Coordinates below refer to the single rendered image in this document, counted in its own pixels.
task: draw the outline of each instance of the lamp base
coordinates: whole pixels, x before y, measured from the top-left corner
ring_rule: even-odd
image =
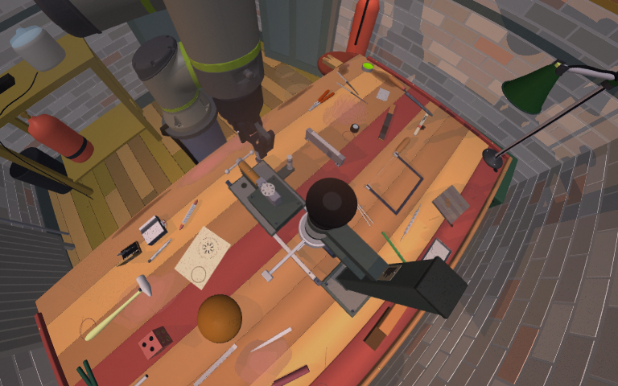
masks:
[[[496,154],[498,154],[498,152],[494,149],[483,150],[483,160],[494,170],[500,169],[503,165],[502,157],[496,158]]]

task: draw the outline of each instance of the black terminal block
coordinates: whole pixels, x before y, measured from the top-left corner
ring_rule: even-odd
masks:
[[[0,78],[0,94],[15,86],[15,78],[11,74],[6,74]]]

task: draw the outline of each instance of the red fire extinguisher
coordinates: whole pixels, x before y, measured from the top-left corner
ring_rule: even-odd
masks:
[[[65,158],[82,163],[93,155],[93,144],[60,119],[47,114],[37,117],[27,116],[27,118],[28,133],[35,140],[62,154]]]
[[[359,55],[367,53],[377,14],[380,12],[379,0],[358,0],[354,11],[354,20],[350,30],[348,48],[345,51]]]

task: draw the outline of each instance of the white container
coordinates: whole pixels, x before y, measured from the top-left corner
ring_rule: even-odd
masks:
[[[10,46],[37,71],[48,71],[60,64],[66,52],[41,27],[18,28]]]

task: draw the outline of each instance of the green lamp shade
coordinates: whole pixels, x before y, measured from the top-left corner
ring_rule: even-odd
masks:
[[[521,111],[538,114],[559,77],[556,75],[556,66],[549,64],[528,75],[504,82],[502,92]]]

